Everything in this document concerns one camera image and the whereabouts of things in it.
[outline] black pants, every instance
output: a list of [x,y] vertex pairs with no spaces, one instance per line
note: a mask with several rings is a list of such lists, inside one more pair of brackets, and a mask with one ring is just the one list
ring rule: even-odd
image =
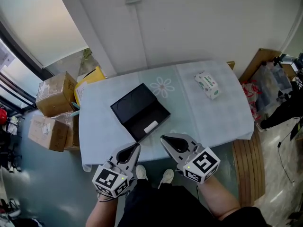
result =
[[170,183],[162,183],[159,189],[155,189],[152,187],[151,183],[146,179],[139,179],[137,181],[137,185],[130,192],[125,200],[125,208],[124,212],[132,209],[134,206],[137,206],[138,203],[144,201],[149,198],[151,195],[157,193],[157,191],[161,191],[164,193],[165,191],[169,191],[172,189],[172,184]]
[[296,117],[294,111],[292,102],[286,101],[282,103],[268,119],[263,120],[260,123],[260,126],[263,129],[267,129],[281,124],[293,117]]

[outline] blue-green floor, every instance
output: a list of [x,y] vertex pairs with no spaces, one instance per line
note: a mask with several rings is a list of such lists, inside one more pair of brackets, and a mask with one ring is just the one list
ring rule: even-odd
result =
[[[35,113],[25,115],[20,127],[22,138],[18,149],[23,157],[22,172],[12,174],[2,170],[7,196],[19,201],[25,216],[36,217],[46,227],[83,227],[97,201],[97,194],[91,183],[96,167],[92,172],[86,173],[82,169],[80,152],[55,152],[28,139],[30,120]],[[221,159],[217,178],[238,197],[231,144],[215,147],[213,151]],[[175,169],[176,166],[170,158],[145,162],[143,165],[155,187],[165,169]],[[173,184],[184,185],[197,196],[193,181],[175,174]],[[117,222],[122,217],[124,202],[123,196],[119,199]]]

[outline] forearm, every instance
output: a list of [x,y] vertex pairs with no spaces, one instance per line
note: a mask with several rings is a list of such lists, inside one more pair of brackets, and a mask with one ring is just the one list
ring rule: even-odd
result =
[[[105,199],[108,199],[108,197],[103,195],[99,198],[99,200]],[[118,198],[109,202],[98,201],[86,222],[86,227],[114,227],[117,205]]]
[[209,210],[217,219],[223,220],[240,209],[237,199],[214,176],[205,183],[198,184],[198,188],[204,196]]

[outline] open black box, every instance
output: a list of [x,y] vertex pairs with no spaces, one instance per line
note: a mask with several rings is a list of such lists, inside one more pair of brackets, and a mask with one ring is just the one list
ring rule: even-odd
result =
[[144,83],[111,105],[111,109],[137,142],[170,116],[170,112],[159,103]]

